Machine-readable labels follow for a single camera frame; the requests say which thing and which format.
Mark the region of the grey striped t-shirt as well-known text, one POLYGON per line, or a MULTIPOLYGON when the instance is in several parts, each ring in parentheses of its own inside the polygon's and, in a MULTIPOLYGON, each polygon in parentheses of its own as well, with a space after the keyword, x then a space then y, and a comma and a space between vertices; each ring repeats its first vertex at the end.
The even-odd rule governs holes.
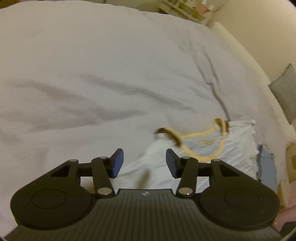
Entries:
POLYGON ((255 121, 214 120, 207 131, 180 135, 172 129, 156 134, 155 141, 131 164, 123 165, 119 176, 112 180, 115 190, 172 189, 177 190, 178 180, 171 176, 166 164, 166 150, 172 149, 179 157, 190 156, 200 163, 221 159, 251 178, 256 178, 254 139, 255 121))

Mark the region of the blue folded garment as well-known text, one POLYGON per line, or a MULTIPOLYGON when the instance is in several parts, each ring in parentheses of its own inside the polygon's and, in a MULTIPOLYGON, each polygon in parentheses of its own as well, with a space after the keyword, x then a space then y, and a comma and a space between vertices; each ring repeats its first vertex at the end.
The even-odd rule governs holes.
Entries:
POLYGON ((275 156, 266 150, 263 145, 258 145, 258 154, 256 156, 257 163, 257 179, 266 187, 278 192, 278 182, 276 175, 275 156))

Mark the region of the grey cushion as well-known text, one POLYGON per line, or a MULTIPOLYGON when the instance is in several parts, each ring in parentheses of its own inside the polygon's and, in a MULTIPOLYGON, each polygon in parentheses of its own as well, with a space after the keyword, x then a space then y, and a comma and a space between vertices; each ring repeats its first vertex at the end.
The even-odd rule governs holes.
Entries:
POLYGON ((295 120, 295 69, 292 63, 268 87, 291 125, 295 120))

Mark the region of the small storage shelf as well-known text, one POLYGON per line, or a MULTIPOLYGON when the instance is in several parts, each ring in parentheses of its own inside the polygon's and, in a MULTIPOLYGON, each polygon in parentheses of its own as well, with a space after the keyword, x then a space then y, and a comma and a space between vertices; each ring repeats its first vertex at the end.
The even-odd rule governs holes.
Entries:
POLYGON ((159 11, 177 16, 195 23, 208 25, 215 11, 220 9, 226 1, 192 0, 192 1, 161 1, 159 11))

